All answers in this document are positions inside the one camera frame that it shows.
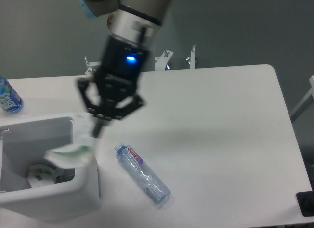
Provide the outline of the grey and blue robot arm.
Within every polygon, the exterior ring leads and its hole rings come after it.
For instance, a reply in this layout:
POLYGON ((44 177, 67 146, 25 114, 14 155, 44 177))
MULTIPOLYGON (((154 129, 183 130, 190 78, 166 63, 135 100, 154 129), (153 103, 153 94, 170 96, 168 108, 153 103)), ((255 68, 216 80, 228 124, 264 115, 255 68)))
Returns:
POLYGON ((144 104, 138 78, 172 0, 79 0, 87 17, 113 14, 100 65, 79 78, 77 86, 87 111, 96 119, 92 137, 111 120, 121 120, 144 104))

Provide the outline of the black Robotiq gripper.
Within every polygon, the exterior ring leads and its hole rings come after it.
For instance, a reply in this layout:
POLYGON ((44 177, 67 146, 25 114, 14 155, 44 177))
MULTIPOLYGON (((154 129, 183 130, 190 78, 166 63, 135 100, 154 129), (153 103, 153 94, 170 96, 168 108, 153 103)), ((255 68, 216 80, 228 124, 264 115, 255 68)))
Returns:
POLYGON ((137 94, 137 82, 149 54, 150 51, 142 46, 134 46, 112 36, 94 77, 77 79, 87 112, 96 118, 92 137, 98 138, 101 129, 112 120, 122 120, 144 106, 144 100, 137 94), (101 98, 99 106, 93 104, 86 94, 94 82, 101 98))

